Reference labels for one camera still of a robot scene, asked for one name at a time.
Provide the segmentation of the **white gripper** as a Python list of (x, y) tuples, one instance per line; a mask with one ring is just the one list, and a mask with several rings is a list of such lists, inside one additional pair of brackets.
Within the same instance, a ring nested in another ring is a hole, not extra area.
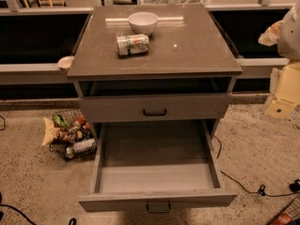
[[(282, 21), (269, 26), (260, 35), (258, 42), (264, 46), (278, 43)], [(272, 119), (285, 119), (300, 104), (300, 62), (291, 62), (283, 69), (271, 72), (270, 93), (274, 99), (265, 104), (264, 114)]]

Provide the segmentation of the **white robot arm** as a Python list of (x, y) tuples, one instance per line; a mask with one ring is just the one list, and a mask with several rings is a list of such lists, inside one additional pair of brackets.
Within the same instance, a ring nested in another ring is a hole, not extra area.
[(277, 45), (278, 54), (289, 60), (283, 69), (272, 69), (270, 96), (263, 109), (266, 117), (284, 119), (300, 105), (300, 2), (282, 20), (269, 26), (258, 42), (264, 46)]

